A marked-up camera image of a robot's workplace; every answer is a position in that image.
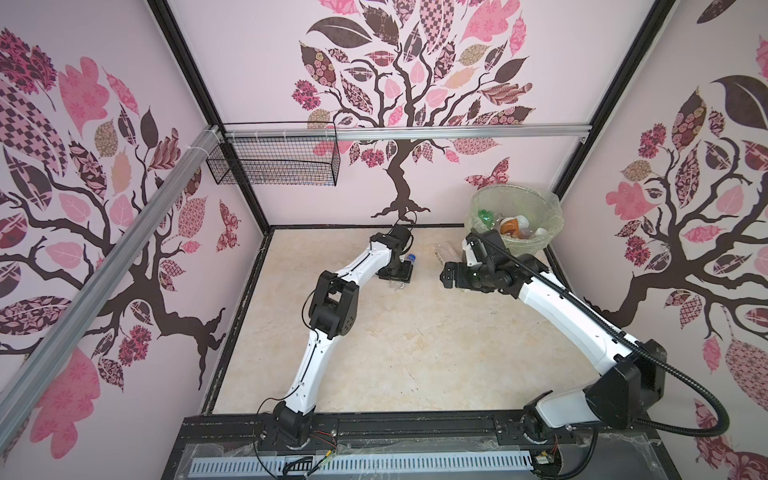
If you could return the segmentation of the orange tea bottle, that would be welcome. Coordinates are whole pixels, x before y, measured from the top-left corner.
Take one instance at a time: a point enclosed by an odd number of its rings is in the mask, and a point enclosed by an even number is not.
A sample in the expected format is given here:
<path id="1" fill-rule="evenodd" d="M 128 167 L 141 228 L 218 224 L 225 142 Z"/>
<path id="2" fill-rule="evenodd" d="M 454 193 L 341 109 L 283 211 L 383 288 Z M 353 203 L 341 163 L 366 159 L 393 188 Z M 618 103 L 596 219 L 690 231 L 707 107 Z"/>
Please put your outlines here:
<path id="1" fill-rule="evenodd" d="M 519 220 L 515 217 L 505 218 L 500 221 L 499 232 L 502 235 L 515 237 L 520 231 Z"/>

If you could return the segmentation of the green Sprite bottle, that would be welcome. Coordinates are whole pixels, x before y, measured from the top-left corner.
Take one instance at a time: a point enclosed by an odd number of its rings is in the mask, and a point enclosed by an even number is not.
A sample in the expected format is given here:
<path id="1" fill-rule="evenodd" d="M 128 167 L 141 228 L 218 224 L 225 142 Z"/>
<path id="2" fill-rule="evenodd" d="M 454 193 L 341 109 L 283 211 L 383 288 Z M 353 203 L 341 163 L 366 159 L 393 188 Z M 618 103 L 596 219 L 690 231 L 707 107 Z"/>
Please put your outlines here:
<path id="1" fill-rule="evenodd" d="M 477 212 L 477 218 L 486 229 L 492 230 L 496 225 L 496 215 L 489 210 L 479 210 Z"/>

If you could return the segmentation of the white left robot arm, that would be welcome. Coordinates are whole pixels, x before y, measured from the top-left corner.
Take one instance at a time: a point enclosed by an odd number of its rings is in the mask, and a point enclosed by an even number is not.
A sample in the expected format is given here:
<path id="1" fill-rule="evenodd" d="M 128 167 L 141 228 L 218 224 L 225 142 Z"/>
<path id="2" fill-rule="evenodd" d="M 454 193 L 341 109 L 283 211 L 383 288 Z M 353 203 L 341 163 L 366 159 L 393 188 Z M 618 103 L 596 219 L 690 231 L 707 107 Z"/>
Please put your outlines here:
<path id="1" fill-rule="evenodd" d="M 357 320 L 361 288 L 372 278 L 408 283 L 413 262 L 407 258 L 411 229 L 394 225 L 369 238 L 367 247 L 338 271 L 324 271 L 303 309 L 308 314 L 308 342 L 294 380 L 277 401 L 273 418 L 278 432 L 296 447 L 308 442 L 317 395 L 332 354 Z"/>

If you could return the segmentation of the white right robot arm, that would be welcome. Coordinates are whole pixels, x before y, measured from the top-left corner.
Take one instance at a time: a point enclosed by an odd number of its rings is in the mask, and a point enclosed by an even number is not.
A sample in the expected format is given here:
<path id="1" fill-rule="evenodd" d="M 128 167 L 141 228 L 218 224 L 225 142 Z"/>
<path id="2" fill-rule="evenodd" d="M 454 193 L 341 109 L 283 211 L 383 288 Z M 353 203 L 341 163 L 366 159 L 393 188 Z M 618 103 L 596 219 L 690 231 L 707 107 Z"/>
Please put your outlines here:
<path id="1" fill-rule="evenodd" d="M 445 261 L 440 280 L 447 289 L 509 295 L 533 308 L 590 361 L 595 382 L 561 393 L 547 391 L 523 409 L 522 422 L 535 442 L 567 425 L 600 423 L 631 427 L 662 399 L 666 373 L 664 348 L 640 342 L 613 326 L 601 326 L 593 310 L 568 290 L 549 267 L 531 254 L 511 255 L 496 231 L 471 233 L 463 257 Z"/>

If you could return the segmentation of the aluminium wall rail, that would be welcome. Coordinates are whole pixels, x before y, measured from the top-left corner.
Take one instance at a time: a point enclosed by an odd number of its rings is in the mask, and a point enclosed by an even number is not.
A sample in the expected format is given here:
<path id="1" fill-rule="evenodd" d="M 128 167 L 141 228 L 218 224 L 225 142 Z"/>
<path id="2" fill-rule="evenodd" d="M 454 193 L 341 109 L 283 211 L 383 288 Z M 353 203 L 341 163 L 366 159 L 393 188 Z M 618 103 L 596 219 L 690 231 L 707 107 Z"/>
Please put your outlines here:
<path id="1" fill-rule="evenodd" d="M 519 124 L 470 125 L 441 127 L 387 127 L 387 128 L 303 128 L 288 129 L 236 129 L 225 134 L 227 139 L 278 140 L 311 139 L 338 141 L 429 140 L 463 138 L 539 138 L 589 136 L 592 127 L 587 124 Z"/>
<path id="2" fill-rule="evenodd" d="M 10 441 L 28 418 L 38 400 L 63 368 L 126 275 L 142 248 L 170 212 L 176 198 L 198 167 L 220 141 L 220 128 L 206 126 L 182 155 L 180 165 L 166 177 L 137 219 L 77 293 L 62 318 L 45 335 L 1 393 L 1 446 Z"/>

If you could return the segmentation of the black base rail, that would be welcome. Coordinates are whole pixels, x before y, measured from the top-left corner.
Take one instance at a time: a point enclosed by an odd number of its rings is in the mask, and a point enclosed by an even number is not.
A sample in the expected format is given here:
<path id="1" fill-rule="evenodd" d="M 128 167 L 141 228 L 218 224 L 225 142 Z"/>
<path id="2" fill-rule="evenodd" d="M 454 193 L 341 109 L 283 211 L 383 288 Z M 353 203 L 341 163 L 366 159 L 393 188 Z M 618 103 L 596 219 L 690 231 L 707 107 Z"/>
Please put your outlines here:
<path id="1" fill-rule="evenodd" d="M 551 450 L 591 438 L 580 424 L 535 430 L 522 410 L 309 413 L 282 406 L 274 413 L 214 414 L 183 420 L 172 452 L 192 444 L 255 443 L 261 451 L 307 451 L 312 447 L 372 446 L 406 440 L 489 440 L 501 447 Z"/>

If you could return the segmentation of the black frame rail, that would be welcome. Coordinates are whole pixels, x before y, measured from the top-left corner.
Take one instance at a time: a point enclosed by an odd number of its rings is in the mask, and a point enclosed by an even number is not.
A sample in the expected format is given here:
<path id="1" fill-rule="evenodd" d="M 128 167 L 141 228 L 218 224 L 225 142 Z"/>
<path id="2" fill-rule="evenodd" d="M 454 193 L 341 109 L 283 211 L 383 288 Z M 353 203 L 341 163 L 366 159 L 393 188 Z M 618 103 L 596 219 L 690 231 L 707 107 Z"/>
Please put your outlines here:
<path id="1" fill-rule="evenodd" d="M 554 187 L 553 193 L 563 200 L 597 143 L 600 135 L 619 108 L 620 102 L 630 89 L 652 48 L 662 35 L 678 1 L 656 0 L 652 3 L 645 19 L 630 44 L 622 62 L 600 100 L 589 126 L 589 133 L 580 139 L 572 155 L 565 163 Z"/>

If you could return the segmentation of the aluminium left wall rail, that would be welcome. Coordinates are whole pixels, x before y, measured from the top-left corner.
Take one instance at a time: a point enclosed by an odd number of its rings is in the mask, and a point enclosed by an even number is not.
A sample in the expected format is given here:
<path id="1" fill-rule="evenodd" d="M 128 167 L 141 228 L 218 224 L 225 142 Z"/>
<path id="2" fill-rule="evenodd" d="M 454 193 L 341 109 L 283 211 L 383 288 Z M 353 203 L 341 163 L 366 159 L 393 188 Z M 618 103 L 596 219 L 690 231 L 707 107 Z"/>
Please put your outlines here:
<path id="1" fill-rule="evenodd" d="M 182 155 L 180 165 L 166 177 L 137 219 L 77 293 L 62 318 L 45 335 L 1 393 L 1 446 L 10 441 L 28 418 L 38 400 L 63 368 L 126 275 L 142 248 L 170 212 L 176 198 L 198 167 L 220 141 L 220 128 L 206 126 Z"/>

